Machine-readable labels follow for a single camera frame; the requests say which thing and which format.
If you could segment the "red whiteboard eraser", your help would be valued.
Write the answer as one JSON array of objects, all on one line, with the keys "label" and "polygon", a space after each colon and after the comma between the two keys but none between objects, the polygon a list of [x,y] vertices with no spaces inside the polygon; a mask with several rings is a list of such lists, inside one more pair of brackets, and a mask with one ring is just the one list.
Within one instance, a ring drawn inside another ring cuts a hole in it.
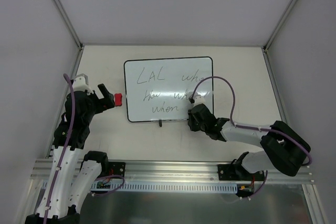
[{"label": "red whiteboard eraser", "polygon": [[114,95],[114,105],[116,107],[122,106],[122,99],[123,99],[122,93],[116,93]]}]

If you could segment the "white whiteboard black frame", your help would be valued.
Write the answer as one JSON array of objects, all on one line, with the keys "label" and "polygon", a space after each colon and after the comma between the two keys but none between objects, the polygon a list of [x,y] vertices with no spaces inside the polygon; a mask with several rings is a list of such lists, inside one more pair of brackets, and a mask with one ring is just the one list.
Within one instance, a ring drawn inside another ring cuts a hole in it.
[{"label": "white whiteboard black frame", "polygon": [[214,108],[209,56],[127,60],[123,67],[129,122],[186,120],[189,98],[197,95]]}]

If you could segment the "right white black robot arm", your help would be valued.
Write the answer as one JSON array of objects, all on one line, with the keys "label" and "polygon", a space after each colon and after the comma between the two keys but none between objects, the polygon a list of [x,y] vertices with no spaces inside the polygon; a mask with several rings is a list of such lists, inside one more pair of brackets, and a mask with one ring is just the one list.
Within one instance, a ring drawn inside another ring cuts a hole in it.
[{"label": "right white black robot arm", "polygon": [[270,126],[240,125],[227,118],[216,118],[200,103],[188,110],[188,126],[191,131],[204,132],[213,140],[240,142],[262,149],[244,152],[238,158],[234,172],[241,180],[269,169],[294,177],[300,167],[312,163],[309,144],[283,121],[275,121]]}]

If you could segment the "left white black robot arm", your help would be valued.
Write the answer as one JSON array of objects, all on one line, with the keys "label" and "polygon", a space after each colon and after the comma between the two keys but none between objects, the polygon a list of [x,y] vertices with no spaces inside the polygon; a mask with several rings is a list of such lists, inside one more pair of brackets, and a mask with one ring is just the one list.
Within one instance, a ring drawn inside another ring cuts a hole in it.
[{"label": "left white black robot arm", "polygon": [[73,84],[65,102],[65,112],[54,132],[54,154],[48,184],[34,214],[26,223],[79,223],[80,211],[91,185],[98,177],[109,174],[105,152],[89,151],[80,163],[78,176],[75,168],[94,115],[114,108],[114,96],[104,84],[98,88],[98,98],[88,85]]}]

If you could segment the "left aluminium frame post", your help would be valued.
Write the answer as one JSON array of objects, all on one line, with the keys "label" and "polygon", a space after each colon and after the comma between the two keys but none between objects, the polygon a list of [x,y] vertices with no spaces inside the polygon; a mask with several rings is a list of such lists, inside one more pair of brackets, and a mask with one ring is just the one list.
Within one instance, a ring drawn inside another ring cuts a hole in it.
[{"label": "left aluminium frame post", "polygon": [[77,47],[77,55],[75,58],[75,61],[73,63],[73,66],[71,67],[71,77],[74,77],[77,74],[78,71],[78,67],[80,64],[80,60],[81,60],[81,56],[82,56],[82,52],[83,52],[83,43],[80,41],[80,38],[77,34],[77,32],[75,31],[75,28],[72,24],[72,22],[70,21],[70,18],[61,2],[61,0],[52,0],[55,8],[57,9],[65,27],[67,28],[68,32],[71,35],[72,40],[74,41],[74,43],[76,44]]}]

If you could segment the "aluminium frame post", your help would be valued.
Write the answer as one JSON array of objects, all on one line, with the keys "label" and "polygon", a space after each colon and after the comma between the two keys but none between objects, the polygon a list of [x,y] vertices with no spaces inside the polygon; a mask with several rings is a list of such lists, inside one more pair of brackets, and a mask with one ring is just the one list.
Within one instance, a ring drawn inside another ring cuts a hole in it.
[{"label": "aluminium frame post", "polygon": [[286,24],[289,16],[293,12],[293,10],[296,7],[296,4],[298,2],[299,2],[299,0],[290,0],[288,2],[286,8],[282,12],[279,20],[277,21],[276,26],[272,30],[267,42],[262,47],[262,51],[263,51],[262,54],[263,54],[264,61],[265,61],[265,64],[266,64],[266,68],[267,68],[267,71],[268,71],[268,75],[269,75],[269,78],[270,78],[270,82],[271,82],[272,90],[273,90],[273,93],[274,93],[274,96],[275,96],[275,100],[276,100],[277,108],[278,108],[278,111],[279,111],[279,115],[280,115],[280,118],[285,123],[288,123],[288,120],[287,120],[287,115],[286,115],[286,110],[285,110],[285,107],[284,107],[284,103],[283,103],[281,94],[279,92],[276,76],[275,76],[274,71],[272,69],[271,57],[270,57],[270,48],[271,48],[272,44],[274,43],[274,41],[276,40],[276,38],[278,37],[278,34],[281,32],[283,26]]},{"label": "aluminium frame post", "polygon": [[70,18],[61,2],[61,0],[52,0],[55,8],[57,9],[65,27],[67,28],[68,32],[71,35],[72,40],[74,41],[74,43],[76,44],[77,47],[77,55],[75,58],[75,61],[73,63],[73,66],[71,67],[71,77],[74,77],[77,74],[78,71],[78,67],[80,64],[80,60],[81,60],[81,56],[82,56],[82,52],[83,52],[83,43],[80,41],[80,38],[77,34],[77,32],[75,31],[75,28],[72,24],[72,22],[70,21]]}]

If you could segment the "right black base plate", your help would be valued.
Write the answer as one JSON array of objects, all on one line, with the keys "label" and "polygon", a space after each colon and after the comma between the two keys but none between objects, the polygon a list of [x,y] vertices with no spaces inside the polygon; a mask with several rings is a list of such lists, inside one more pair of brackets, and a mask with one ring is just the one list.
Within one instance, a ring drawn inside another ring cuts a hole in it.
[{"label": "right black base plate", "polygon": [[220,181],[247,181],[261,182],[265,179],[264,172],[250,173],[241,165],[236,164],[218,164],[218,179]]}]

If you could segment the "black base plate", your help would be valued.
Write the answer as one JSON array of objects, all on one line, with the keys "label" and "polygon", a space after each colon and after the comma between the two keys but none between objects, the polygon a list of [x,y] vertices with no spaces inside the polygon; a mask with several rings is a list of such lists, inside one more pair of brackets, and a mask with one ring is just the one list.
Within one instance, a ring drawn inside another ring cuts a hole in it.
[{"label": "black base plate", "polygon": [[236,164],[218,164],[218,179],[220,181],[247,181],[261,182],[265,179],[264,172],[250,173],[241,165]]},{"label": "black base plate", "polygon": [[124,177],[125,175],[125,167],[126,163],[125,162],[108,162],[108,167],[104,171],[104,175],[120,175]]}]

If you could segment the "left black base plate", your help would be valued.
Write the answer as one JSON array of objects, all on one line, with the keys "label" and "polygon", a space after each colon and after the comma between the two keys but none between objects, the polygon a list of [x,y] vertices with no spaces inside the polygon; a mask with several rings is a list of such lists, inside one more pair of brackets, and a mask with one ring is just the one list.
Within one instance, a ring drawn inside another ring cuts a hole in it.
[{"label": "left black base plate", "polygon": [[120,175],[124,177],[125,175],[125,167],[126,163],[125,162],[108,162],[108,167],[104,171],[104,175]]}]

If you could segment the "aluminium extrusion rail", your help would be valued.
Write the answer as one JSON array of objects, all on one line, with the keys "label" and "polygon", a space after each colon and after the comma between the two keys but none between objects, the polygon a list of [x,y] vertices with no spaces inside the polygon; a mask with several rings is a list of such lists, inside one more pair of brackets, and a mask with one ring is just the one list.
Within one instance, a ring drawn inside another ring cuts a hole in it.
[{"label": "aluminium extrusion rail", "polygon": [[[124,161],[122,169],[130,182],[216,182],[219,180],[216,162]],[[295,177],[276,170],[268,172],[269,184],[314,184],[310,167],[299,170]]]}]

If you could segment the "right aluminium frame post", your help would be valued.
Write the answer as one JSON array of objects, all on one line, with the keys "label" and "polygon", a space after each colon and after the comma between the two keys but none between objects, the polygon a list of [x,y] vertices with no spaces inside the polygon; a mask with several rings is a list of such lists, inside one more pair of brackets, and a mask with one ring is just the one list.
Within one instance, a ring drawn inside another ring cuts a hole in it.
[{"label": "right aluminium frame post", "polygon": [[296,7],[296,4],[298,2],[299,2],[299,0],[290,0],[288,2],[286,8],[282,12],[279,20],[277,21],[276,26],[272,30],[267,42],[262,47],[262,51],[263,51],[262,54],[263,54],[264,61],[265,61],[265,64],[266,64],[266,68],[267,68],[267,71],[268,71],[268,75],[269,75],[269,78],[270,78],[270,82],[271,82],[272,90],[273,90],[273,93],[274,93],[274,96],[275,96],[275,100],[276,100],[277,108],[278,108],[278,111],[279,111],[279,115],[280,115],[280,118],[285,123],[288,123],[288,120],[287,120],[287,115],[286,115],[286,110],[285,110],[285,107],[284,107],[284,103],[283,103],[281,94],[279,92],[276,76],[275,76],[274,71],[272,69],[271,57],[270,57],[270,48],[271,48],[272,44],[274,43],[274,41],[276,40],[276,38],[278,37],[278,34],[281,32],[283,26],[286,24],[289,16],[293,12],[293,10]]}]

